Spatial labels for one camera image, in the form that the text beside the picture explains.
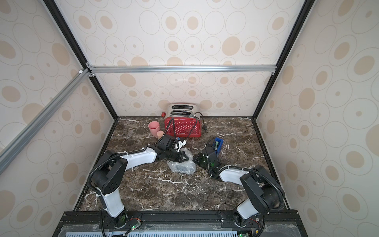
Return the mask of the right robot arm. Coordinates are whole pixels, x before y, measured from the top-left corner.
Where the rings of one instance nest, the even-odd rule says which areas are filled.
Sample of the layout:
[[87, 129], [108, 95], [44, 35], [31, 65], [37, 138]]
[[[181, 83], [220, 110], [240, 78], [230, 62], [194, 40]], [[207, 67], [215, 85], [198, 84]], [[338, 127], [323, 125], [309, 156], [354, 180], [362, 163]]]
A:
[[220, 163], [215, 148], [206, 147], [193, 158], [212, 179], [241, 185], [248, 199], [234, 209], [235, 223], [243, 226], [256, 214], [268, 214], [284, 207], [284, 190], [261, 165], [243, 168]]

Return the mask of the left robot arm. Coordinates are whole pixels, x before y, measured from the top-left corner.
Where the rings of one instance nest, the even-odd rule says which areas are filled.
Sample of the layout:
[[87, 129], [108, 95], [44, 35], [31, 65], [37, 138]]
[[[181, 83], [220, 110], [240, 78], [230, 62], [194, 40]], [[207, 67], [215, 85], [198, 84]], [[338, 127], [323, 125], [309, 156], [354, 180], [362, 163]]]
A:
[[152, 164], [161, 160], [182, 163], [189, 157], [182, 151], [187, 143], [164, 132], [154, 144], [149, 144], [140, 150], [117, 153], [106, 151], [94, 165], [87, 178], [87, 186], [100, 198], [103, 209], [114, 219], [124, 215], [125, 207], [121, 201], [119, 187], [126, 171], [137, 166]]

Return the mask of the clear bubble wrap sheet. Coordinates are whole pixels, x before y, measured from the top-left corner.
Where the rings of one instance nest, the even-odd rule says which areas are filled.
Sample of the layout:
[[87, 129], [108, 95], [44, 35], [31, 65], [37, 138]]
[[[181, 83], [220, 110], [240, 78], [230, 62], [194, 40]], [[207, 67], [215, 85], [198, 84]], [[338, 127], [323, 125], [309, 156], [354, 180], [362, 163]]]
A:
[[177, 162], [167, 162], [168, 167], [172, 172], [182, 173], [187, 175], [192, 175], [196, 172], [196, 164], [193, 162], [193, 154], [188, 148], [182, 148], [185, 155], [189, 158], [187, 161], [182, 163]]

